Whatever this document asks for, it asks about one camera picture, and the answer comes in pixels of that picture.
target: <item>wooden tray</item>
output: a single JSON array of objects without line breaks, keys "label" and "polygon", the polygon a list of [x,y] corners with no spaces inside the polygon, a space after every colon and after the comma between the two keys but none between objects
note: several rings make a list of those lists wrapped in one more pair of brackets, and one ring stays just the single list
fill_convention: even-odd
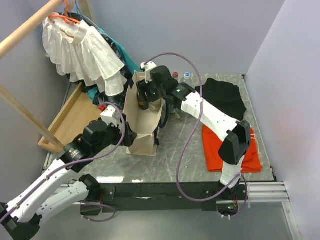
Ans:
[{"label": "wooden tray", "polygon": [[[83,133],[84,128],[100,117],[101,110],[95,106],[88,95],[82,92],[83,84],[80,83],[56,116],[48,130],[65,146],[74,138]],[[42,137],[38,145],[50,152],[59,153],[61,147],[52,145]]]}]

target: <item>orange folded cloth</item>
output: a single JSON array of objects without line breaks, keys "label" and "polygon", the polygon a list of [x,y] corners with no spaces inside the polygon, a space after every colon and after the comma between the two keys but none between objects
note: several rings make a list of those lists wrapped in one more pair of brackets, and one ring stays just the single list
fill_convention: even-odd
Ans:
[{"label": "orange folded cloth", "polygon": [[[202,141],[206,166],[209,172],[222,172],[223,160],[220,158],[218,151],[222,145],[222,141],[207,126],[202,128]],[[256,140],[251,138],[251,145],[242,163],[242,173],[260,173],[262,165],[259,160]]]}]

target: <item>white skirt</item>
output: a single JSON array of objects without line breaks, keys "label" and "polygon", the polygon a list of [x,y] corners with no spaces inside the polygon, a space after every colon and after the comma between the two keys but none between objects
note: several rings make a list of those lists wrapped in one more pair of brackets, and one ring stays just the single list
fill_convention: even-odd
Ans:
[{"label": "white skirt", "polygon": [[120,74],[124,63],[93,27],[83,20],[67,24],[60,17],[43,21],[43,46],[59,75],[70,74],[70,81],[84,80],[86,86],[97,84],[99,91],[115,96],[127,82]]}]

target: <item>orange hanger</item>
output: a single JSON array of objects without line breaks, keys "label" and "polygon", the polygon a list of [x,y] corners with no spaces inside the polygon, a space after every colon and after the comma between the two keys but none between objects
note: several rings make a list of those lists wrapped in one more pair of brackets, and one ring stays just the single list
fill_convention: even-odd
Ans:
[{"label": "orange hanger", "polygon": [[80,21],[78,21],[72,17],[68,17],[68,12],[67,12],[67,9],[69,8],[68,0],[64,0],[64,2],[65,2],[65,8],[64,8],[64,15],[65,16],[53,14],[53,15],[49,15],[48,18],[62,18],[66,24],[70,24],[70,25],[73,25],[75,23],[80,24]]}]

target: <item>marble tabletop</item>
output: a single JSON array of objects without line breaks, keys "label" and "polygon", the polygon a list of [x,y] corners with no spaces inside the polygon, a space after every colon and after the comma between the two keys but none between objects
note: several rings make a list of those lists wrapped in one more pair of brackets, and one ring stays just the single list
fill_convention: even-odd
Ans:
[{"label": "marble tabletop", "polygon": [[[224,81],[237,85],[247,111],[246,119],[257,136],[260,151],[262,171],[259,173],[245,173],[250,182],[273,181],[273,171],[262,142],[257,120],[247,92],[244,79],[241,75],[203,74],[203,83],[207,78]],[[192,76],[194,86],[199,85],[198,78]],[[182,116],[177,119],[170,115],[166,126],[160,129],[156,156],[139,156],[126,154],[126,147],[120,146],[111,155],[95,160],[87,165],[80,173],[91,174],[100,183],[168,183],[176,181],[176,169],[183,146],[196,124],[192,116],[179,112]],[[103,155],[114,146],[107,147],[99,155]],[[220,172],[209,172],[202,141],[202,125],[200,125],[189,143],[180,168],[182,182],[217,182]]]}]

